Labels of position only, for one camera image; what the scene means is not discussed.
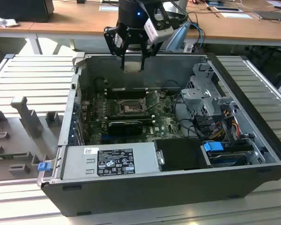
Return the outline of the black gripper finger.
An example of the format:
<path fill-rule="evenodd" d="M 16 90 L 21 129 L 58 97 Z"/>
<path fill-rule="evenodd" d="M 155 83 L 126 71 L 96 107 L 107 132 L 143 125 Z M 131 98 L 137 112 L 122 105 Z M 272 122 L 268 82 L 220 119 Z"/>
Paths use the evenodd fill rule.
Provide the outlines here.
<path fill-rule="evenodd" d="M 104 38 L 109 48 L 110 53 L 113 56 L 118 56 L 121 58 L 121 69 L 125 69 L 125 54 L 127 46 L 117 47 L 116 37 L 118 36 L 116 27 L 105 27 L 104 28 Z"/>
<path fill-rule="evenodd" d="M 160 43 L 152 44 L 150 48 L 147 49 L 146 40 L 142 34 L 139 35 L 140 47 L 141 47 L 141 66 L 140 69 L 144 70 L 145 59 L 151 56 L 156 56 L 160 49 Z"/>

